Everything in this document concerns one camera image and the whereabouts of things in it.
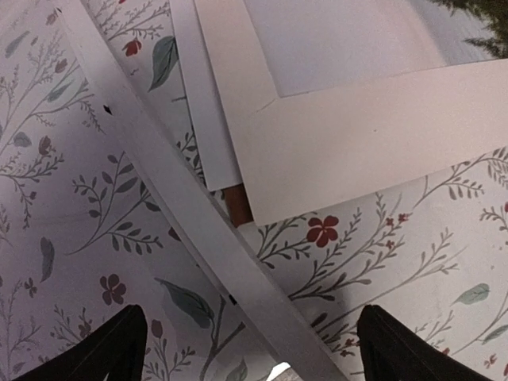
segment white cardboard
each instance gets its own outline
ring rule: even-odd
[[[193,0],[170,0],[180,67],[205,173],[216,191],[241,183],[240,170],[222,111],[210,59]]]

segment gray leaf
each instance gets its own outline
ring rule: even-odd
[[[166,82],[171,69],[178,62],[178,50],[173,36],[157,41],[152,53],[153,79],[148,91],[152,91]]]
[[[123,224],[121,224],[120,226],[117,227],[117,230],[127,230],[127,229],[130,229],[133,227],[133,223],[132,222],[124,222]]]
[[[457,200],[457,196],[456,196],[455,192],[453,191],[452,187],[448,187],[448,193],[450,194],[450,198],[453,201]]]
[[[117,189],[116,193],[125,193],[126,191],[130,190],[132,187],[134,187],[134,184],[136,184],[137,178],[134,177],[133,179],[127,180],[125,183],[120,185]]]
[[[114,248],[115,252],[119,251],[120,245],[118,244],[118,240],[114,235],[111,236],[111,241],[113,243],[113,248]]]
[[[119,175],[124,175],[125,173],[129,173],[134,169],[134,166],[132,164],[127,164],[125,167],[121,169],[121,171],[118,172]]]
[[[25,365],[25,363],[17,363],[16,365],[13,366],[13,373],[16,375],[18,374],[21,369],[23,368],[23,365]]]
[[[474,286],[472,289],[465,291],[455,302],[453,302],[453,304],[460,302],[469,306],[471,304],[481,302],[482,300],[487,299],[490,291],[491,289],[488,284],[481,283]]]
[[[148,210],[152,211],[152,212],[160,212],[160,208],[154,204],[154,203],[151,203],[151,202],[146,202],[145,203],[146,207],[148,208]]]
[[[497,339],[498,337],[503,335],[504,332],[506,332],[507,330],[508,330],[508,325],[502,325],[502,326],[500,326],[499,328],[497,328],[494,331],[492,331],[491,333],[489,333],[487,335],[487,337],[485,337],[483,339],[482,345],[485,345],[486,343],[488,343],[491,340]]]
[[[13,139],[14,147],[27,148],[32,145],[32,141],[26,136],[26,133],[17,133]]]
[[[51,276],[53,271],[53,260],[55,259],[55,248],[53,243],[46,237],[40,239],[40,251],[42,252],[42,279],[44,282]]]
[[[167,288],[173,303],[181,311],[189,315],[201,328],[210,327],[210,323],[214,319],[214,312],[205,299],[191,290],[176,286],[166,280],[156,278],[156,281]]]
[[[231,373],[228,374],[225,381],[244,381],[247,378],[247,365],[245,360],[241,359],[240,365],[234,368]]]
[[[65,90],[71,85],[72,82],[69,82],[58,89],[53,90],[51,93],[48,94],[48,97],[46,100],[48,102],[54,102],[56,99],[60,98],[62,94],[65,92]]]
[[[29,33],[30,32],[27,30],[26,32],[21,34],[19,37],[16,37],[14,40],[11,41],[10,44],[7,45],[7,48],[6,48],[6,58],[11,57],[14,54],[14,52],[16,52],[16,49],[19,46],[19,44],[25,39],[25,37]]]
[[[111,179],[111,176],[108,175],[107,173],[103,172],[102,173],[102,178],[104,179],[104,181],[108,184],[112,184],[113,183],[113,179]]]

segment floral pattern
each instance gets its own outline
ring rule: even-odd
[[[110,116],[90,91],[51,2],[26,6],[0,34],[8,53],[0,58],[0,380],[78,344],[128,304],[141,305],[149,324],[145,381],[211,381],[237,368],[238,356],[247,381],[263,378],[274,360],[196,266],[108,136]],[[89,6],[126,72],[148,89],[156,43],[175,45],[169,4]],[[168,112],[183,155],[203,179],[175,63],[148,100]],[[213,316],[206,328],[188,313],[189,299],[172,299],[175,290],[206,303]]]
[[[89,6],[125,72],[152,87],[147,100],[204,181],[178,64],[153,86],[156,45],[174,48],[169,4]],[[40,1],[20,12],[0,36],[9,53],[0,70],[0,379],[48,361],[133,303],[149,324],[145,380],[266,379],[275,361],[107,135],[109,115],[57,12]],[[434,348],[506,381],[507,179],[500,148],[241,232],[351,380],[363,377],[356,320],[376,303]]]
[[[118,275],[111,274],[108,278],[103,276],[101,277],[100,283],[105,290],[102,293],[102,300],[107,306],[111,306],[112,302],[124,304],[124,295],[125,292],[127,292],[127,287],[124,283],[120,283]]]

